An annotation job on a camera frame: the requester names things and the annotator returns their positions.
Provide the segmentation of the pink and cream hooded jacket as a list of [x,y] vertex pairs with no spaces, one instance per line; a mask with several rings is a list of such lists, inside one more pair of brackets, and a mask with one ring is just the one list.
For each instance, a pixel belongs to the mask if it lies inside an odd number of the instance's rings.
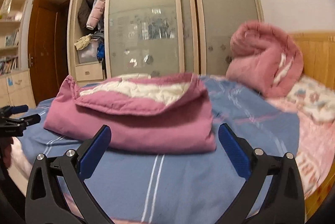
[[77,140],[107,125],[114,149],[153,154],[216,149],[207,88],[193,73],[123,75],[80,87],[68,76],[52,101],[44,128]]

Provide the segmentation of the beige bookshelf cabinet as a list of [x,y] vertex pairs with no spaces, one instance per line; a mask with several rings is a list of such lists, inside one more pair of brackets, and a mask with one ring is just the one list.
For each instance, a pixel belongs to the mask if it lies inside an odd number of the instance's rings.
[[23,65],[22,39],[28,0],[1,0],[1,106],[35,108],[30,72]]

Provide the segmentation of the blue plaid bed sheet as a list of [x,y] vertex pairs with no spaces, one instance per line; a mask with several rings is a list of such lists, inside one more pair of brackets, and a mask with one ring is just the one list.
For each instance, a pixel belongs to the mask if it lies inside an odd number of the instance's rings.
[[[224,123],[236,136],[246,139],[252,148],[259,147],[268,155],[282,157],[292,153],[295,157],[299,143],[296,114],[272,105],[264,105],[262,111],[241,106],[234,96],[239,83],[208,76],[200,79],[210,97],[216,149],[208,153],[153,154],[114,149],[109,145],[92,176],[84,183],[111,219],[145,223],[218,223],[245,183],[219,141],[219,127]],[[44,128],[53,100],[42,101],[30,110],[31,114],[41,116],[40,123],[35,125]],[[28,127],[23,136],[35,125]],[[66,145],[64,150],[57,149],[51,155],[38,152],[32,165],[39,154],[53,158],[70,149],[78,149],[84,140],[77,141],[79,145]],[[260,210],[270,183],[268,176],[250,215]]]

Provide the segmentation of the floral pillow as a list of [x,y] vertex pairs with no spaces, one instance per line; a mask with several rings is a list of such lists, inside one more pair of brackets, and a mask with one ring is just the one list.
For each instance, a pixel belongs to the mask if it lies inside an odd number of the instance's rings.
[[334,90],[302,75],[286,97],[317,123],[334,123]]

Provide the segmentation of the clear plastic storage box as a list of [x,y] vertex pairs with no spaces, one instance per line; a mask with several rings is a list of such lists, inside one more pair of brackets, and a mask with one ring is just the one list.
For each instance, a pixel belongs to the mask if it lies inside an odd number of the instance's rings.
[[99,42],[93,40],[84,49],[77,50],[79,63],[84,64],[98,61],[97,58],[98,46]]

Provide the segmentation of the brown wooden door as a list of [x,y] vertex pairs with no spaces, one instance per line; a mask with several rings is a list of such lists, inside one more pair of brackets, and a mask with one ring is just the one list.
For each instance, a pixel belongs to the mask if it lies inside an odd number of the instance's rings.
[[54,98],[68,71],[69,1],[34,0],[28,30],[28,67],[35,103]]

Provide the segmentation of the pink fleece bed blanket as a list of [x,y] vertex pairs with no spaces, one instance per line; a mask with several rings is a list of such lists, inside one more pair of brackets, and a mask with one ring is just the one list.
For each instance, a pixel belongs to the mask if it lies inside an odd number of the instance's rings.
[[[250,89],[238,85],[235,93],[241,106],[264,110],[264,105],[272,105],[284,112],[296,113],[299,117],[298,168],[301,172],[305,197],[315,193],[325,182],[331,171],[334,157],[334,123],[317,123],[285,98],[261,99]],[[64,150],[66,145],[75,147],[79,141],[62,137],[35,125],[22,139],[14,138],[12,145],[12,164],[28,177],[32,161],[38,152],[51,155],[57,149]]]

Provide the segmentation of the yellow cloth bundle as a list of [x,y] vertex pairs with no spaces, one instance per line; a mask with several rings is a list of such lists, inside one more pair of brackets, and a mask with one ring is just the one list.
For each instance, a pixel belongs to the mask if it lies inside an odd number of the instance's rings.
[[88,34],[83,37],[80,37],[80,39],[78,39],[74,44],[76,50],[80,51],[86,48],[90,44],[91,37],[92,37],[92,34]]

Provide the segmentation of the blue garment in wardrobe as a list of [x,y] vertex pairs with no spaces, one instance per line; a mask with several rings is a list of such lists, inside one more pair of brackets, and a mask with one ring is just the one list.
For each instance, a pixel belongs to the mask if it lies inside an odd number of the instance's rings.
[[105,59],[105,50],[104,50],[104,43],[99,42],[97,47],[97,60],[102,62]]

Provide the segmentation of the rolled pink quilt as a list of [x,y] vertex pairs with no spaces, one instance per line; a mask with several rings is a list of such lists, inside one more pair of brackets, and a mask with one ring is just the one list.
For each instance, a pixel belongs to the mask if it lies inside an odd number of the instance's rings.
[[279,27],[247,21],[231,37],[233,59],[226,78],[266,98],[285,97],[303,72],[303,54]]

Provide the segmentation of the hanging dark jacket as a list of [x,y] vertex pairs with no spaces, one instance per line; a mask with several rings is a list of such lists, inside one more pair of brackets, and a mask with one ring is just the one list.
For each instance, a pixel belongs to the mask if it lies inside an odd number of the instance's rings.
[[81,6],[77,14],[78,23],[81,29],[86,28],[86,23],[93,8],[94,1],[95,0],[82,0]]

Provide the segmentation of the wooden headboard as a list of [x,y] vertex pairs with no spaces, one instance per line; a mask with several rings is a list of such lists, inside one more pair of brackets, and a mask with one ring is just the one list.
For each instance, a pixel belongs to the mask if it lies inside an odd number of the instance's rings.
[[290,33],[303,54],[303,73],[334,90],[334,31]]

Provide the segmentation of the hanging pink puffer jacket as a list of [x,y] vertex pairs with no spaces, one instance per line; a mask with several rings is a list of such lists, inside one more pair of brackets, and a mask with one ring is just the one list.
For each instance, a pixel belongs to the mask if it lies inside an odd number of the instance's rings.
[[94,0],[93,8],[89,14],[86,28],[93,30],[98,25],[102,15],[104,14],[105,0]]

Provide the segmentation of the beige sliding door wardrobe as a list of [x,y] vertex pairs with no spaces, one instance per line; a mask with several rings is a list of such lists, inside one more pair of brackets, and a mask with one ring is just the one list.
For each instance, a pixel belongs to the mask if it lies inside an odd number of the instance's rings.
[[70,0],[67,25],[68,70],[81,85],[131,73],[224,75],[232,34],[263,20],[260,0],[106,0],[106,63],[99,65],[83,62],[75,47],[89,32],[78,21],[83,1]]

